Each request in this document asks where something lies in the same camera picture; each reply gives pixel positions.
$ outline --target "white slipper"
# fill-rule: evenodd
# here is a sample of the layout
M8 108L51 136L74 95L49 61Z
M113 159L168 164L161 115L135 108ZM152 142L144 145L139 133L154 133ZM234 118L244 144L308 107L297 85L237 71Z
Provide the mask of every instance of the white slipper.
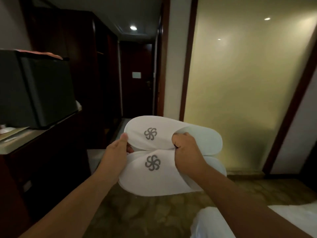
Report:
M130 120L124 132L129 144L142 150L174 149L174 133L190 133L204 156L215 155L222 149L221 135L211 128L188 124L160 116L139 116Z
M206 162L223 175L225 167L214 157L204 156ZM119 176L120 186L139 196L166 196L200 188L188 176L180 174L175 166L175 149L138 151L127 156L127 165Z

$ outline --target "dark wooden wardrobe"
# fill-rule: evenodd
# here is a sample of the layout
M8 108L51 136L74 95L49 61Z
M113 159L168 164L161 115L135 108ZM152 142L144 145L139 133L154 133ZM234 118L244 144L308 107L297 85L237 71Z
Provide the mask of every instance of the dark wooden wardrobe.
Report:
M33 49L69 58L87 148L105 148L121 121L117 36L92 12L22 9Z

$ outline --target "ceiling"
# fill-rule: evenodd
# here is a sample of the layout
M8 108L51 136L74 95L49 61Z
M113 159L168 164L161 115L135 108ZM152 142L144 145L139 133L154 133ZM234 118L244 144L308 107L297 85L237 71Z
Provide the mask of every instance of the ceiling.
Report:
M92 11L125 41L155 39L162 0L48 0L59 8ZM34 0L36 6L42 6Z

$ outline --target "person's left hand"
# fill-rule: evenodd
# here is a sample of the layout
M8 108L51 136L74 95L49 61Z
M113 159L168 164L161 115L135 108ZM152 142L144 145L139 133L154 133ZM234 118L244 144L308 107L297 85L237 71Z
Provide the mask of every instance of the person's left hand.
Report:
M128 135L123 133L119 140L109 144L96 170L97 175L114 185L126 165L126 153L134 152L128 144Z

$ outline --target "yellow glass wall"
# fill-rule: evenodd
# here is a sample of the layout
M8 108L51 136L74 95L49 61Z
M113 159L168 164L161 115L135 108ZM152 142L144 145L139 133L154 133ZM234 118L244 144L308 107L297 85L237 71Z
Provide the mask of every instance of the yellow glass wall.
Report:
M199 0L184 121L222 135L227 169L262 169L316 22L317 0Z

